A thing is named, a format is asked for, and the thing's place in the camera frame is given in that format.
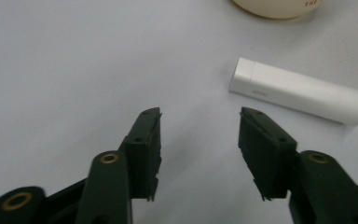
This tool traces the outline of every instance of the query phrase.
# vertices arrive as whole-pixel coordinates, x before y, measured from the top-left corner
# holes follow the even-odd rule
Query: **brass screw insert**
[[[118,161],[118,158],[119,158],[118,154],[116,154],[116,153],[108,153],[108,154],[103,155],[100,158],[100,161],[101,161],[101,163],[109,164],[109,163],[113,163],[113,162]]]
[[[13,211],[19,209],[30,202],[32,199],[32,194],[30,192],[20,192],[15,195],[12,195],[4,203],[2,203],[2,210],[4,211]]]

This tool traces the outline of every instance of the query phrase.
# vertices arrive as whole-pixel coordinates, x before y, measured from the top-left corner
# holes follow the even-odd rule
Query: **black plastic part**
[[[296,224],[309,223],[310,212],[314,213],[313,223],[316,224],[358,223],[358,186],[336,160],[321,152],[304,151],[300,153],[295,170],[312,207],[307,216],[292,209]],[[305,199],[294,191],[292,197],[297,205]]]
[[[48,224],[68,224],[75,222],[77,208],[85,183],[86,179],[83,179],[47,198],[46,213]]]
[[[92,162],[75,224],[129,224],[131,198],[126,155],[101,153]]]
[[[0,224],[45,223],[45,193],[38,187],[14,189],[0,197]]]
[[[128,160],[131,198],[154,200],[161,164],[160,117],[159,108],[142,112],[119,148]]]
[[[239,147],[263,199],[285,198],[296,141],[264,113],[243,107]]]

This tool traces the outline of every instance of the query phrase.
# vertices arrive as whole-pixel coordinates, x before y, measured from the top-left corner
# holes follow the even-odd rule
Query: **white table surface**
[[[262,202],[242,159],[242,106],[358,184],[358,126],[229,92],[239,57],[358,89],[358,1],[283,21],[229,0],[0,1],[0,196],[86,177],[155,106],[158,192],[132,200],[134,223],[292,223],[288,199]]]

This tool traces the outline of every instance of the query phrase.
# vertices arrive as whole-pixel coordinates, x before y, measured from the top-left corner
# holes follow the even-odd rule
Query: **white cylindrical object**
[[[358,90],[270,65],[240,58],[229,89],[322,118],[358,124]]]
[[[238,6],[262,17],[289,19],[314,10],[323,0],[233,0]]]

